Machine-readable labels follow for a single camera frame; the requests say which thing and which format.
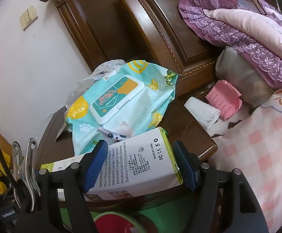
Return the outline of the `teal wet wipes pack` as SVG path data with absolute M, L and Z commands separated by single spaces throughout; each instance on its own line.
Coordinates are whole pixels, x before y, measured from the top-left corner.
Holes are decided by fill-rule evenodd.
M 66 110 L 74 154 L 89 153 L 101 139 L 114 144 L 156 128 L 175 99 L 178 74 L 145 60 L 125 63 Z

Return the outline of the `green foam floor mat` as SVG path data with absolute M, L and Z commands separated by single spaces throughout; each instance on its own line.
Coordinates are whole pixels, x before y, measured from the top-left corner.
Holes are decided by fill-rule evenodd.
M 186 195 L 173 201 L 138 212 L 121 212 L 139 221 L 147 232 L 183 232 L 193 210 L 193 196 Z M 93 219 L 103 212 L 92 212 Z

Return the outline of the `clear plastic bag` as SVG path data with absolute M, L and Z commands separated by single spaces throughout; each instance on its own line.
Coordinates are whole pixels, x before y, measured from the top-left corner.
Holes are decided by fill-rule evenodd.
M 113 59 L 100 64 L 91 75 L 76 83 L 75 89 L 68 95 L 66 108 L 69 109 L 94 83 L 104 79 L 107 81 L 116 75 L 126 62 L 122 59 Z

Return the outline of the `white green product box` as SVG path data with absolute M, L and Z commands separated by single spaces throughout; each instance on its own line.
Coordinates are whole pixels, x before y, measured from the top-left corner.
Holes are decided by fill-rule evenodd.
M 182 184 L 166 132 L 157 127 L 108 147 L 108 155 L 86 201 L 144 196 Z

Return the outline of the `wooden bed headboard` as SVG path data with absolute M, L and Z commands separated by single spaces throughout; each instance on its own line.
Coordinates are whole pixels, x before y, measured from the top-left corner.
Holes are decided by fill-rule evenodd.
M 40 0 L 57 8 L 91 70 L 111 59 L 145 59 L 179 74 L 176 94 L 215 78 L 221 49 L 183 21 L 180 0 Z M 237 0 L 261 13 L 258 0 Z M 265 0 L 276 5 L 275 0 Z

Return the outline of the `red bin with green rim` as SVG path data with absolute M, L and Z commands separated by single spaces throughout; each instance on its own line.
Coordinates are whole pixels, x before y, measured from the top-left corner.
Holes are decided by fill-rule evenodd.
M 98 232 L 142 233 L 145 227 L 136 219 L 120 212 L 103 212 L 94 218 Z

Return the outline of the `pink paper packet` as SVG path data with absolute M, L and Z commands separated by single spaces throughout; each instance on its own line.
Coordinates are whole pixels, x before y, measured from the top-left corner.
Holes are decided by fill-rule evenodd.
M 241 93 L 228 81 L 219 80 L 205 96 L 209 104 L 220 110 L 223 120 L 231 118 L 241 106 Z

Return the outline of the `beige wall light switch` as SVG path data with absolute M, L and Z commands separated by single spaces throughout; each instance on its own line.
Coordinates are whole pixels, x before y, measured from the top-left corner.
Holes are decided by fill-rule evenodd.
M 34 4 L 30 5 L 21 15 L 20 24 L 23 31 L 27 29 L 38 18 L 37 9 Z

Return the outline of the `purple lace pillow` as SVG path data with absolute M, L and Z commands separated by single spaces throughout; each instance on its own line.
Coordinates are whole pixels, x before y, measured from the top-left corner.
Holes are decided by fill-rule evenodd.
M 264 0 L 266 14 L 238 0 L 180 0 L 186 25 L 201 39 L 237 51 L 273 88 L 282 88 L 282 15 Z

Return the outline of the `white folded tissue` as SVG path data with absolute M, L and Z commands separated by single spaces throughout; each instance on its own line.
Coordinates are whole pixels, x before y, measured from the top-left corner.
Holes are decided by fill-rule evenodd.
M 221 115 L 220 110 L 195 97 L 190 97 L 184 104 L 184 107 L 193 115 L 193 117 L 205 130 L 210 129 Z

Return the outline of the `grey pillow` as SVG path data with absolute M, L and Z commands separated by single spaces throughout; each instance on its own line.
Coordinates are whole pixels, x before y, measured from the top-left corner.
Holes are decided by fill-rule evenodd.
M 230 82 L 241 93 L 241 99 L 255 108 L 276 91 L 231 47 L 226 47 L 218 57 L 215 72 L 218 79 Z

